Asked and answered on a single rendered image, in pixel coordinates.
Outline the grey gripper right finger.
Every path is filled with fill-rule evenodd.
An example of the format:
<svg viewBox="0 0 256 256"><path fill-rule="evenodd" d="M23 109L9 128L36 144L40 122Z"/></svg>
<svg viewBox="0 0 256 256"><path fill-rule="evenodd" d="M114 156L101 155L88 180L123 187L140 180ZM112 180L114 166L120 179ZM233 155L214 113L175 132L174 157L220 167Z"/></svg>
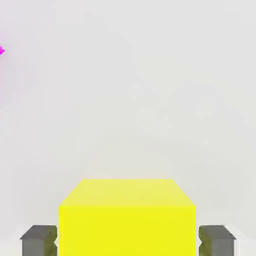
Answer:
<svg viewBox="0 0 256 256"><path fill-rule="evenodd" d="M248 239L233 224L198 227L198 256L248 256Z"/></svg>

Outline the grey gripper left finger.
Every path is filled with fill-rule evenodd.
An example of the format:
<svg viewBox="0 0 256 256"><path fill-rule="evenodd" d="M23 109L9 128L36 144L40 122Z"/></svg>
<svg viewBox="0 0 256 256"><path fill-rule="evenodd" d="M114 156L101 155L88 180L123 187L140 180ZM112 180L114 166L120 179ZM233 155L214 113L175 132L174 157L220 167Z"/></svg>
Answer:
<svg viewBox="0 0 256 256"><path fill-rule="evenodd" d="M19 226L7 237L10 256L58 256L56 225Z"/></svg>

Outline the small yellow cube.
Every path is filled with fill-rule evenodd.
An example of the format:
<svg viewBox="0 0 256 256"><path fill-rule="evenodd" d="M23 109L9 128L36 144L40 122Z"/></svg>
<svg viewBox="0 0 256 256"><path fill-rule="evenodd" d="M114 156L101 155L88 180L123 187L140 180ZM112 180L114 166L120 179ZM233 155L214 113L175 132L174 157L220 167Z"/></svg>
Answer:
<svg viewBox="0 0 256 256"><path fill-rule="evenodd" d="M84 179L58 220L59 256L196 256L196 206L171 179Z"/></svg>

